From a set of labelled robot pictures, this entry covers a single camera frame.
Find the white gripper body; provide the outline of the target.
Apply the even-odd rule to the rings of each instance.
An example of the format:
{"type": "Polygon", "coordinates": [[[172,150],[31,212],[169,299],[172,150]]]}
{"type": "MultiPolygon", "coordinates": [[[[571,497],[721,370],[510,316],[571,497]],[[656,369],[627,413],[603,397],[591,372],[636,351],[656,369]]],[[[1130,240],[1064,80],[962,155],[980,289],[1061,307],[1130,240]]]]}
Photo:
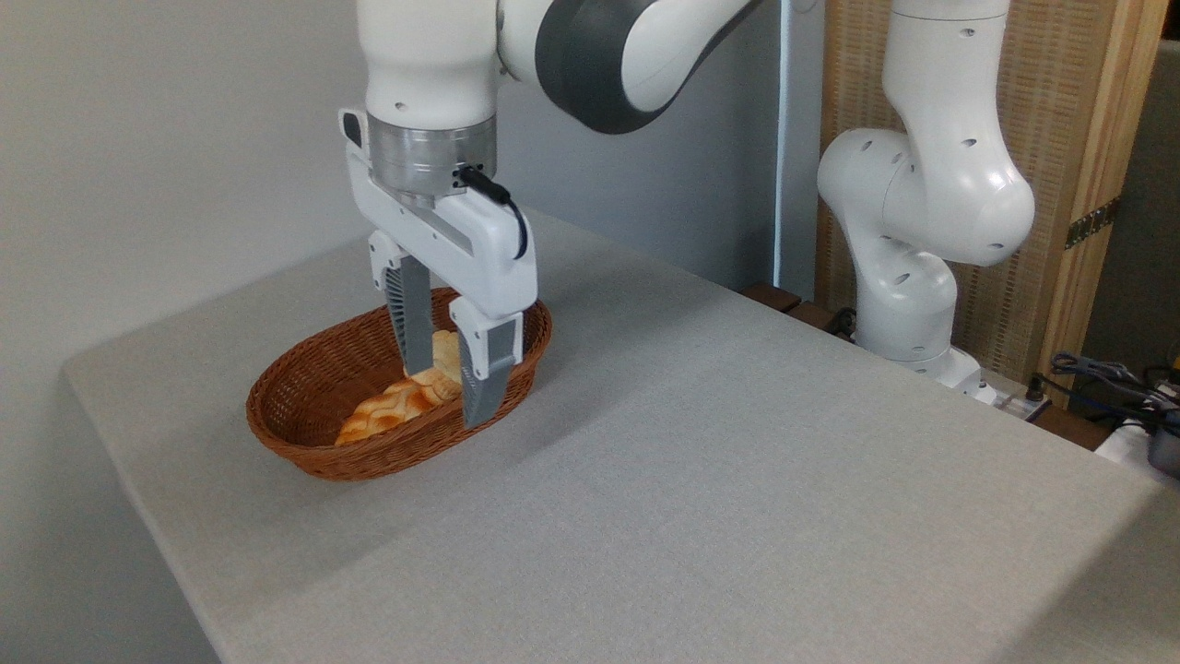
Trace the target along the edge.
{"type": "Polygon", "coordinates": [[[496,172],[496,118],[450,130],[400,127],[343,109],[350,192],[380,231],[454,287],[489,318],[523,313],[537,298],[531,231],[460,173],[496,172]]]}

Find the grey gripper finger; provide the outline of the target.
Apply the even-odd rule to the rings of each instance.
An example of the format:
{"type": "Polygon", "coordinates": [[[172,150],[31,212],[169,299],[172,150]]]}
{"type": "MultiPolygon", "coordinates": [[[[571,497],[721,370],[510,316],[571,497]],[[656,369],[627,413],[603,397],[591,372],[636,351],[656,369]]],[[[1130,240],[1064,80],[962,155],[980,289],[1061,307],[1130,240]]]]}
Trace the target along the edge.
{"type": "Polygon", "coordinates": [[[433,366],[430,270],[384,231],[368,236],[372,282],[386,298],[406,374],[433,366]]]}
{"type": "Polygon", "coordinates": [[[450,314],[460,335],[464,420],[468,429],[476,429],[502,407],[510,373],[524,359],[524,317],[518,313],[489,318],[467,297],[451,302],[450,314]]]}

